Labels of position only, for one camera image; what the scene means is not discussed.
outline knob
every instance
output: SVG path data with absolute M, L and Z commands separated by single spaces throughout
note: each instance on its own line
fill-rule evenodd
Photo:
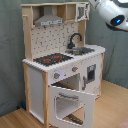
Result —
M 58 74 L 58 73 L 55 73 L 55 74 L 54 74 L 54 78 L 55 78 L 55 79 L 58 79 L 59 77 L 60 77 L 60 74 Z
M 72 71 L 75 72 L 78 68 L 77 67 L 73 67 Z

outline backsplash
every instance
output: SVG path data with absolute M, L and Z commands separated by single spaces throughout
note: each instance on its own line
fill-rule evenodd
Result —
M 66 50 L 71 35 L 78 33 L 78 27 L 79 23 L 64 23 L 32 29 L 33 58 Z M 73 43 L 78 46 L 78 36 L 73 38 Z

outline open oven door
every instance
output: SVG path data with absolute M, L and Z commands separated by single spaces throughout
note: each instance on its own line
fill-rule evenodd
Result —
M 95 96 L 49 86 L 49 122 L 58 128 L 93 128 Z M 72 113 L 83 107 L 82 120 Z

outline toy kitchen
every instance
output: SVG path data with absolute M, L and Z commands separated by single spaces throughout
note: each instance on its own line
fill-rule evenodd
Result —
M 105 49 L 85 44 L 89 2 L 21 6 L 26 110 L 45 128 L 93 128 Z

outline door handle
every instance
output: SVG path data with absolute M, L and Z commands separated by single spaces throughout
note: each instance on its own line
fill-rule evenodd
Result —
M 86 88 L 86 77 L 85 76 L 83 77 L 83 80 L 84 80 L 84 87 L 82 87 L 82 90 L 85 90 Z
M 78 96 L 75 96 L 75 95 L 73 95 L 73 96 L 71 96 L 71 95 L 66 95 L 66 94 L 61 93 L 61 92 L 59 93 L 59 95 L 62 96 L 62 97 L 64 97 L 64 98 L 72 98 L 72 99 L 76 99 L 76 100 L 79 99 Z

